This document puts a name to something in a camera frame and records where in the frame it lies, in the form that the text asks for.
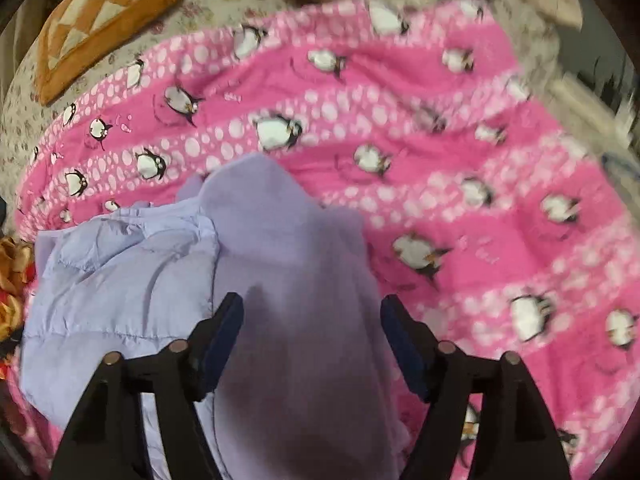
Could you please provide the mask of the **lilac fleece jacket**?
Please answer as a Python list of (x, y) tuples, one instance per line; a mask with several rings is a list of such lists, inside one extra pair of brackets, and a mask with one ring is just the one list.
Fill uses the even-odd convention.
[(36, 240), (18, 384), (64, 428), (99, 360), (159, 352), (229, 292), (244, 321), (196, 410), (227, 479), (395, 479), (407, 434), (390, 395), (380, 295), (356, 212), (324, 208), (248, 155)]

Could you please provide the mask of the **orange yellow red cloth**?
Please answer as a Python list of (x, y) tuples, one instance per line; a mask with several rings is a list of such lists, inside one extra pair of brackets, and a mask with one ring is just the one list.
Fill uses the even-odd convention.
[(4, 382), (22, 339), (27, 295), (36, 276), (34, 245), (2, 236), (0, 271), (1, 380)]

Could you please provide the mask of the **pink penguin quilt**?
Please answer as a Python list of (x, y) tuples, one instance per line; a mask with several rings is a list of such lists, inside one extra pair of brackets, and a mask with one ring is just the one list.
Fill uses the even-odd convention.
[(164, 40), (74, 99), (17, 189), (24, 237), (272, 157), (358, 211), (373, 272), (464, 348), (520, 350), (589, 478), (639, 396), (639, 234), (480, 0), (342, 0)]

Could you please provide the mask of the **orange checkered cushion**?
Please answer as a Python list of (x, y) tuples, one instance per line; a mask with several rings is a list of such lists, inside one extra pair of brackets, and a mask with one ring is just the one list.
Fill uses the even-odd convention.
[(35, 89), (47, 105), (179, 0), (63, 0), (37, 39)]

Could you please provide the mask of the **floral beige bedsheet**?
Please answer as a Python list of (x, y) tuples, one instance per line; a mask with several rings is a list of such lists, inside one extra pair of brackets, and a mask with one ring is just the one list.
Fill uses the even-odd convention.
[[(36, 38), (62, 0), (24, 0), (1, 33), (1, 196), (14, 201), (18, 180), (32, 148), (64, 106), (167, 37), (201, 28), (235, 24), (289, 6), (323, 0), (181, 0), (139, 35), (97, 62), (49, 106), (39, 104), (35, 89)], [(413, 10), (436, 0), (385, 0)], [(488, 0), (512, 37), (516, 52), (534, 84), (543, 84), (558, 58), (560, 40), (554, 24), (522, 0)]]

